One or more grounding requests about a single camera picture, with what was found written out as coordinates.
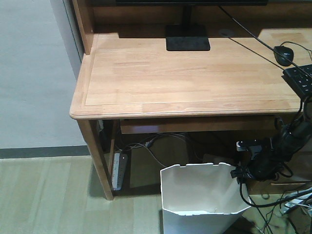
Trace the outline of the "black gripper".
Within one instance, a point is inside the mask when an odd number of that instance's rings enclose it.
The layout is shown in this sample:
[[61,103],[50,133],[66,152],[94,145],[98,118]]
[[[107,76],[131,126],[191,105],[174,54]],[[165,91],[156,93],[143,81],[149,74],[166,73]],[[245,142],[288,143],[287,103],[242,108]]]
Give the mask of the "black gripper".
[[276,147],[274,149],[265,146],[236,146],[237,151],[248,151],[252,154],[251,159],[245,166],[238,166],[231,171],[231,177],[239,182],[245,182],[247,179],[257,181],[278,180],[279,176],[286,177],[283,173],[286,168],[287,148]]

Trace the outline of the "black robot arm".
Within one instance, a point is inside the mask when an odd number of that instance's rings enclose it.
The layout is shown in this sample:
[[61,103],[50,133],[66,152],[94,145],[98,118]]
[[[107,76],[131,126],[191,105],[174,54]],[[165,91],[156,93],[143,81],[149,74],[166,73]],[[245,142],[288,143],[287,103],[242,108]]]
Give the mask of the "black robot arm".
[[231,177],[236,178],[239,184],[247,179],[266,181],[278,180],[279,176],[292,177],[293,172],[285,163],[312,137],[312,118],[308,114],[311,103],[309,94],[300,101],[299,111],[291,123],[283,125],[277,135],[238,141],[236,150],[251,153],[251,159],[245,166],[232,170]]

